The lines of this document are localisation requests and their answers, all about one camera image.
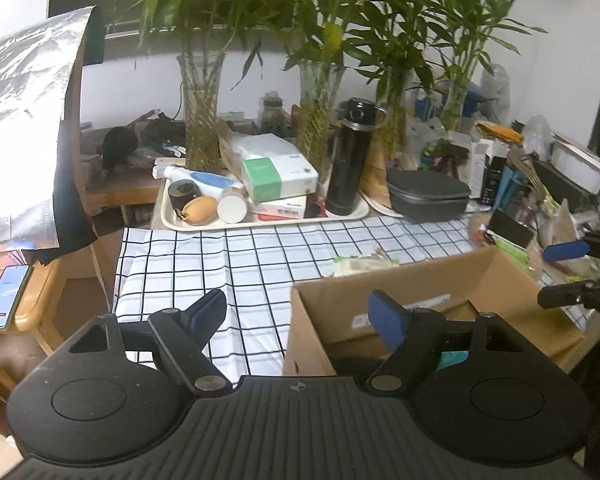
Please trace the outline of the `teal mesh bath pouf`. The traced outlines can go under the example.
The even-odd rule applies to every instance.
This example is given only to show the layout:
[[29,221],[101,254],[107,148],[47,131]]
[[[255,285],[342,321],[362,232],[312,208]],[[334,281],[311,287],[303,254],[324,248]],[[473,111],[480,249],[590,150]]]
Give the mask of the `teal mesh bath pouf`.
[[442,351],[437,370],[444,370],[445,368],[463,363],[467,358],[467,350]]

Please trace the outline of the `white black grid tablecloth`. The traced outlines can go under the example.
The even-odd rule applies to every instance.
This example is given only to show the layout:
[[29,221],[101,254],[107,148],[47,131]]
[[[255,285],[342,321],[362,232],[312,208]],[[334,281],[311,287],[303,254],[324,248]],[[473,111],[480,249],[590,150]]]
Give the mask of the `white black grid tablecloth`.
[[[185,234],[129,229],[114,312],[122,322],[143,321],[165,308],[186,309],[209,290],[221,289],[226,317],[208,357],[230,380],[283,375],[292,286],[333,278],[332,258],[365,255],[376,247],[399,259],[398,266],[477,250],[465,220],[411,224],[372,217]],[[378,361],[343,360],[337,373]]]

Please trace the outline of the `cardboard box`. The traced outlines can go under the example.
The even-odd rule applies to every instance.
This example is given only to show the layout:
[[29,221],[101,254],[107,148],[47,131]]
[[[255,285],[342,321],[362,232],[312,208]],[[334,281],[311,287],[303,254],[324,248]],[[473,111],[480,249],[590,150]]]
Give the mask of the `cardboard box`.
[[449,320],[498,314],[554,363],[568,370],[585,336],[563,310],[542,309],[539,285],[498,248],[390,269],[294,284],[283,373],[337,374],[343,360],[383,360],[389,350],[370,325],[367,301],[382,290],[406,308],[430,308]]

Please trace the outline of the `tan egg-shaped pouch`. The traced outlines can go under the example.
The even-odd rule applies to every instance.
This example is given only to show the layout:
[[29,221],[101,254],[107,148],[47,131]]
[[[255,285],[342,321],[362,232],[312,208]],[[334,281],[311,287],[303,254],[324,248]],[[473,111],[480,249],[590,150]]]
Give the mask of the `tan egg-shaped pouch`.
[[198,196],[185,204],[181,210],[181,218],[191,226],[200,226],[216,219],[218,201],[212,196]]

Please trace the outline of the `dark grey zip case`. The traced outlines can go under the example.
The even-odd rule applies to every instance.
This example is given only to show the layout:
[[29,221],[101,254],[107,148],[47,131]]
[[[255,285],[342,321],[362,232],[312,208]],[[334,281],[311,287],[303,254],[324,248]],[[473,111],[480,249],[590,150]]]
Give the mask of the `dark grey zip case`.
[[387,188],[391,208],[413,223],[452,220],[470,199],[467,184],[429,170],[389,169]]

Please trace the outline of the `white cylindrical container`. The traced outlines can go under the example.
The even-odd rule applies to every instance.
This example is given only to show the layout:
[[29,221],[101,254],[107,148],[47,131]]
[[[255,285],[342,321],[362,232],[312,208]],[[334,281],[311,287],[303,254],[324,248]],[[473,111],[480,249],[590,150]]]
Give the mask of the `white cylindrical container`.
[[226,224],[243,222],[248,214],[248,204],[241,188],[226,188],[220,195],[216,214]]

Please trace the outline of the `wooden stool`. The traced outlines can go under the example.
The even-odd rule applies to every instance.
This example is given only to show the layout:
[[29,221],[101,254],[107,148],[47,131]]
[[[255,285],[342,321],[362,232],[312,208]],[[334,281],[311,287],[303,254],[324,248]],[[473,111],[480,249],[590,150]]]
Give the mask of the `wooden stool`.
[[[62,262],[55,260],[47,266],[35,263],[15,308],[12,322],[1,335],[32,336],[46,356],[50,356],[65,341],[55,325],[55,314],[66,284]],[[5,400],[16,383],[0,365],[0,398]]]

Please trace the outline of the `white blue spray bottle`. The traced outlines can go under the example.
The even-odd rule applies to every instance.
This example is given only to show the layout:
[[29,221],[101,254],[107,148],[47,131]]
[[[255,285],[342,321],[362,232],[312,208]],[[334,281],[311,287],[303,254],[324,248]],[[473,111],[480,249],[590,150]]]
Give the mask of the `white blue spray bottle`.
[[238,192],[245,191],[242,182],[222,176],[222,174],[188,170],[183,166],[158,164],[152,168],[151,173],[156,180],[166,179],[172,183],[181,180],[193,182],[198,186],[202,195],[212,196],[217,200],[230,188],[234,188]]

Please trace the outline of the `red white flat box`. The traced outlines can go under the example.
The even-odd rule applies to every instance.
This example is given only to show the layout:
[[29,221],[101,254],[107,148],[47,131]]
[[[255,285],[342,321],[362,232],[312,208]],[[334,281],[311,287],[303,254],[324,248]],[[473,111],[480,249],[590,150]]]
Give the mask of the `red white flat box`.
[[303,219],[306,211],[306,196],[294,196],[257,203],[250,200],[249,206],[254,214],[283,219]]

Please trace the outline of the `blue screen smartphone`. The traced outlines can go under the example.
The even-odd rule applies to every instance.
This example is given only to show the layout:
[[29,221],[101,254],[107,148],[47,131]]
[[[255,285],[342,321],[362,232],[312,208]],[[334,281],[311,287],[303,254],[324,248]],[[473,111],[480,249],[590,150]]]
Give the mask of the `blue screen smartphone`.
[[26,288],[31,267],[26,264],[6,266],[0,275],[0,330],[6,330],[15,315],[17,304]]

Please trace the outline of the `green white tissue box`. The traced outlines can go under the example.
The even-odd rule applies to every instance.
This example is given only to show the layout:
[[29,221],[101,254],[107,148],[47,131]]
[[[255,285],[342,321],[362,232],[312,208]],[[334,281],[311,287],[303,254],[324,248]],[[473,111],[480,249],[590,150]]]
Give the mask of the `green white tissue box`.
[[313,194],[317,179],[317,171],[301,154],[242,161],[242,183],[256,203]]

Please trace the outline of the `black round brush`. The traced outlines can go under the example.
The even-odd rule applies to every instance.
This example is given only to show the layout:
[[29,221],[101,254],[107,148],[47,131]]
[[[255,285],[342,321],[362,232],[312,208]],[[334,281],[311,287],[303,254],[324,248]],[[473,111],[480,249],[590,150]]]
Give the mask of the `black round brush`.
[[114,170],[119,162],[132,155],[138,147],[137,136],[126,127],[110,129],[102,140],[102,166],[107,171]]

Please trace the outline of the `far right bamboo plant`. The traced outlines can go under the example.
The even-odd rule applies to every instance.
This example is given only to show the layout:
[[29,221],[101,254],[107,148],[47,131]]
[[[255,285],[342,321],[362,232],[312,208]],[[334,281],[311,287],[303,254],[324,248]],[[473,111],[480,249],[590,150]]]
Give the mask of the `far right bamboo plant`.
[[449,91],[440,115],[445,129],[456,130],[462,122],[469,84],[478,66],[492,73],[486,45],[493,42],[510,52],[518,48],[503,39],[502,32],[530,36],[545,29],[510,16],[517,0],[429,0],[427,16],[432,32],[431,47],[440,53]]

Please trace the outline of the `left bamboo plant vase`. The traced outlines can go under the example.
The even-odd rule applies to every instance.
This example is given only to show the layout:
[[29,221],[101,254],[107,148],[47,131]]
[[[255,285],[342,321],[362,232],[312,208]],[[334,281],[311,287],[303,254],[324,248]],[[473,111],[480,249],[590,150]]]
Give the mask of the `left bamboo plant vase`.
[[140,0],[140,44],[172,32],[178,38],[185,119],[185,166],[221,168],[216,133],[226,52],[247,32],[279,14],[286,0]]

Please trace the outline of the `middle bamboo plant vase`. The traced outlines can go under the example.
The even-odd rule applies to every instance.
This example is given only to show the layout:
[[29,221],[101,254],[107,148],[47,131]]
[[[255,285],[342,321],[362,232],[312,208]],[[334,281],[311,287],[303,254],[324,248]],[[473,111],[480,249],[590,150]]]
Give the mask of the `middle bamboo plant vase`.
[[280,41],[286,70],[300,74],[297,146],[318,172],[327,166],[330,118],[346,70],[350,29],[362,0],[258,0],[257,23]]

